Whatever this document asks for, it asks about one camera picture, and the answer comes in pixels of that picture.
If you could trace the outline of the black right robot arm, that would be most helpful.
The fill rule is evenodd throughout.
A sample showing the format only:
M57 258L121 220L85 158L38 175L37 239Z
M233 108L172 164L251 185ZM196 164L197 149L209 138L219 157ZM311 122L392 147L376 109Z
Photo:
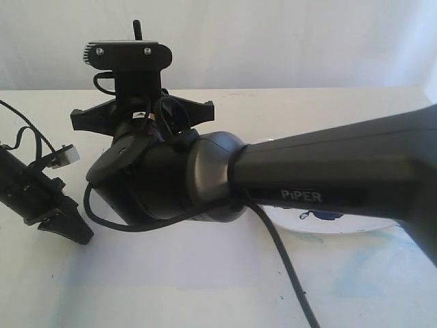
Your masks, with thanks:
M123 220L95 217L102 226L145 232L276 206L392 219L436 260L435 105L257 144L200 135L214 104L165 92L117 96L70 119L113 139L86 175Z

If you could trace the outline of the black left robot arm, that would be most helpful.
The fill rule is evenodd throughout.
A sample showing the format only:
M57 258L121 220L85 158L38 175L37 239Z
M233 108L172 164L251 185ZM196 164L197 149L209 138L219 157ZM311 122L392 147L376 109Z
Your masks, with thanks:
M94 233L81 217L78 204L63 193L61 178L49 178L43 170L57 169L79 160L70 144L25 165L10 151L1 148L1 202L23 218L24 224L52 232L80 245Z

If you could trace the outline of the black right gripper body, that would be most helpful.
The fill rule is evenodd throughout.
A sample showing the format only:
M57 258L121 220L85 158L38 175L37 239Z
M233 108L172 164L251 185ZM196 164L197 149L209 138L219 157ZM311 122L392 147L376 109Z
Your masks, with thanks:
M169 132L160 120L160 99L131 98L126 102L116 101L113 112L116 128L111 131L114 144L125 137L153 136L159 142L191 144L195 140L195 127L180 132Z

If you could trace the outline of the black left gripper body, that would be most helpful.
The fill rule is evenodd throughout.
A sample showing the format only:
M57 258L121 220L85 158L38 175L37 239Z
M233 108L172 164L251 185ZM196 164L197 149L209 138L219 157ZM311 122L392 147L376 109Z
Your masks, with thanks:
M77 210L78 204L63 193L65 186L61 178L49 178L42 172L10 176L6 180L6 206L32 226L52 213Z

